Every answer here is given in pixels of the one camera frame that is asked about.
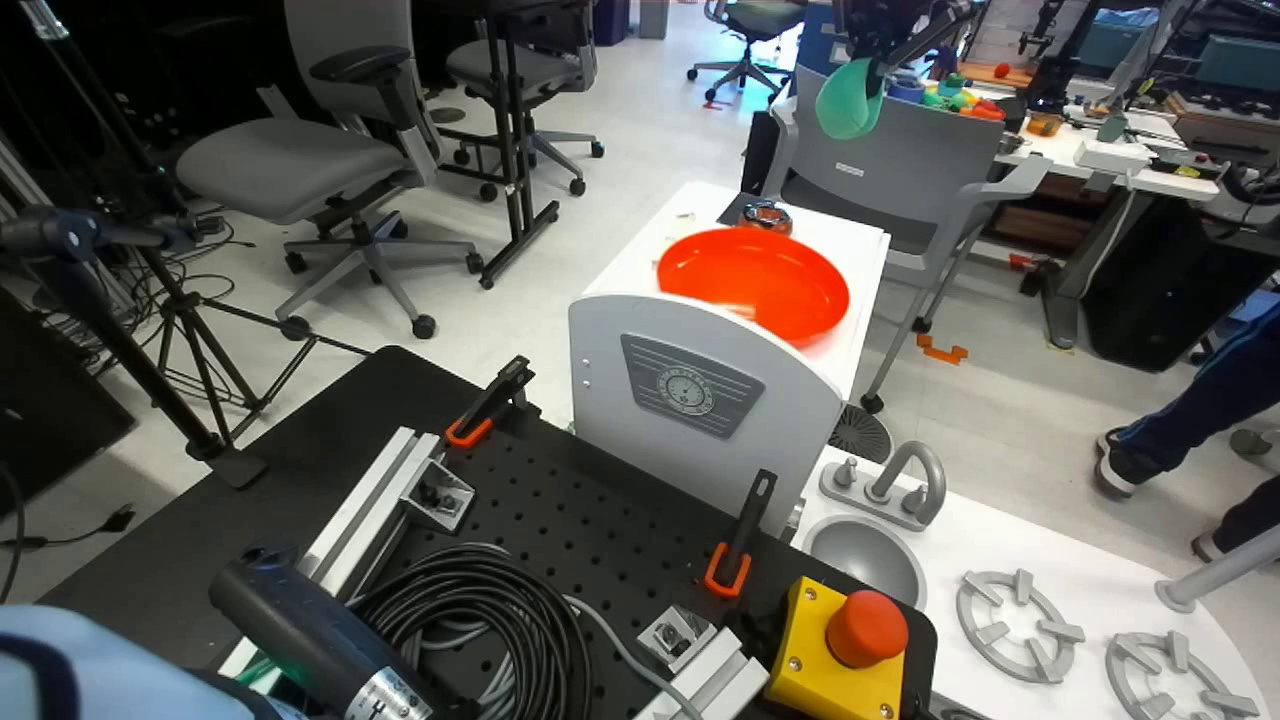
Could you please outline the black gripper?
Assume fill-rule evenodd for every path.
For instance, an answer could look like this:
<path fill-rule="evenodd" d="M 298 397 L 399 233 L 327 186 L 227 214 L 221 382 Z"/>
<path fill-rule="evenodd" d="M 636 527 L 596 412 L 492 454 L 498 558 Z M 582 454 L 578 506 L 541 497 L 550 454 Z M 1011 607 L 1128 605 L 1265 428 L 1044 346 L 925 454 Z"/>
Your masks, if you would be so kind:
<path fill-rule="evenodd" d="M 848 56 L 877 63 L 882 78 L 935 44 L 955 38 L 982 0 L 835 0 L 835 33 Z"/>

